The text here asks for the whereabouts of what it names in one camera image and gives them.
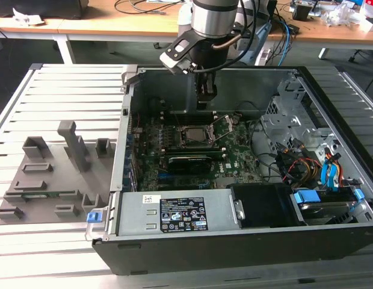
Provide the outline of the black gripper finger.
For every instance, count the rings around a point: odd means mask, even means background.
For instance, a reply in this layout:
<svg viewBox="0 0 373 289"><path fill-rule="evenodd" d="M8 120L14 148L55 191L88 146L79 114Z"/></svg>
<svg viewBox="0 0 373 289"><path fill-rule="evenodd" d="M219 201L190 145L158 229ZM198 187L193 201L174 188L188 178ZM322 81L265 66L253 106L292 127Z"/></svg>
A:
<svg viewBox="0 0 373 289"><path fill-rule="evenodd" d="M197 110L205 110L207 104L216 97L215 77L216 73L200 73L196 75Z"/></svg>

